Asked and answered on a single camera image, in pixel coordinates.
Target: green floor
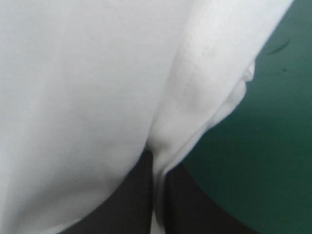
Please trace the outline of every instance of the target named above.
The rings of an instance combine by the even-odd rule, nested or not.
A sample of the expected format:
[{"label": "green floor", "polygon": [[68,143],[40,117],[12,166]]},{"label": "green floor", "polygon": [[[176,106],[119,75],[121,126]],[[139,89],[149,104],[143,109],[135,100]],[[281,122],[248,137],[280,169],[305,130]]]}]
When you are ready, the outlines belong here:
[{"label": "green floor", "polygon": [[184,160],[204,192],[262,234],[312,234],[312,0],[296,0],[239,107]]}]

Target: white cloth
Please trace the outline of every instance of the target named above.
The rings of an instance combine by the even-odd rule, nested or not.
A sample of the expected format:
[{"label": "white cloth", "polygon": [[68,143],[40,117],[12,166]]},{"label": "white cloth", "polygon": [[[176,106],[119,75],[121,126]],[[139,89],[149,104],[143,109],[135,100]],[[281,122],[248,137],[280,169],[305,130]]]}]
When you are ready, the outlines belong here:
[{"label": "white cloth", "polygon": [[56,234],[146,142],[160,204],[165,174],[244,96],[291,0],[0,3],[0,233]]}]

